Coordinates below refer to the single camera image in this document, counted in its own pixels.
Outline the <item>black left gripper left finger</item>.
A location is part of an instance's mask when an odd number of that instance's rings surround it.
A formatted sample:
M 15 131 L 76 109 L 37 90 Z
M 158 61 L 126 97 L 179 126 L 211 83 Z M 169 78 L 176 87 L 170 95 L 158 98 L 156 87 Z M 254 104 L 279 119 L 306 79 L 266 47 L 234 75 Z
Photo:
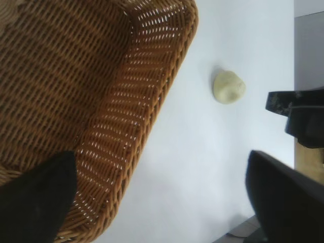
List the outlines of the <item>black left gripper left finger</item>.
M 1 186 L 1 242 L 53 242 L 76 188 L 72 151 L 59 152 Z

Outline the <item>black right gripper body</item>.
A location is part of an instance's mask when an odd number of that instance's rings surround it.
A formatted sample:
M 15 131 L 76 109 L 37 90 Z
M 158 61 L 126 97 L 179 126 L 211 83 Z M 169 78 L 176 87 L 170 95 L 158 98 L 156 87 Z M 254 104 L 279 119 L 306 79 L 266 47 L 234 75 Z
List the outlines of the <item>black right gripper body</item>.
M 307 148 L 323 148 L 323 106 L 293 106 L 285 132 Z

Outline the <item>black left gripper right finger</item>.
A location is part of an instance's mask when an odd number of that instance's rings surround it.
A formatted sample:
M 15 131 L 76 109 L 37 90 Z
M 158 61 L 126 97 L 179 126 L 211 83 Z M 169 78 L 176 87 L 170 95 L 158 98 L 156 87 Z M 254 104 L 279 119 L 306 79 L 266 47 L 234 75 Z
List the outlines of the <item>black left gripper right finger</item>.
M 269 242 L 323 242 L 323 185 L 257 150 L 245 184 Z

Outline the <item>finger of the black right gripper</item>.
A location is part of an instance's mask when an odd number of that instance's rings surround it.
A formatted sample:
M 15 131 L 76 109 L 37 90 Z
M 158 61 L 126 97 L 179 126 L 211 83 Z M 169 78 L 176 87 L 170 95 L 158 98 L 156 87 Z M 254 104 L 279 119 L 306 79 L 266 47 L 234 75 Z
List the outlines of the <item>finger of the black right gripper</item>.
M 269 92 L 265 109 L 288 117 L 295 106 L 323 106 L 323 87 L 303 91 Z

